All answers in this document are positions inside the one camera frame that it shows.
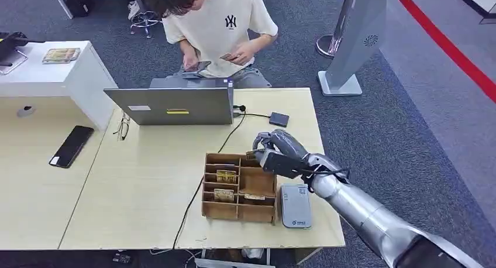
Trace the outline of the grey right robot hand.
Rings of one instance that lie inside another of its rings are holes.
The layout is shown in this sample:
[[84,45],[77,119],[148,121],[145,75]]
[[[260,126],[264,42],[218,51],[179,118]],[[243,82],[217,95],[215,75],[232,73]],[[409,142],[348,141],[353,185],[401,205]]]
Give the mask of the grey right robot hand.
[[283,129],[260,132],[252,150],[246,153],[247,159],[257,161],[265,172],[291,179],[310,170],[308,155],[303,145]]

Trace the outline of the person's left hand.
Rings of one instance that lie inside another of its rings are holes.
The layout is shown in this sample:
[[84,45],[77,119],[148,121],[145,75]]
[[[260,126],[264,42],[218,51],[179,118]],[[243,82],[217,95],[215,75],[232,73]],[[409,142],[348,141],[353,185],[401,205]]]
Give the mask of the person's left hand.
[[255,52],[256,51],[255,51],[254,44],[251,41],[242,43],[235,50],[234,53],[230,54],[229,61],[233,64],[243,66],[254,57]]

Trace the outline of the person's right hand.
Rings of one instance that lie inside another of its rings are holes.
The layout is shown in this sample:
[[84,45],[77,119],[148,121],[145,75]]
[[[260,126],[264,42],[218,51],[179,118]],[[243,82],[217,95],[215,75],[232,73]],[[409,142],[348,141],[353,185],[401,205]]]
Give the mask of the person's right hand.
[[183,68],[185,71],[195,71],[198,64],[199,59],[195,49],[183,52]]

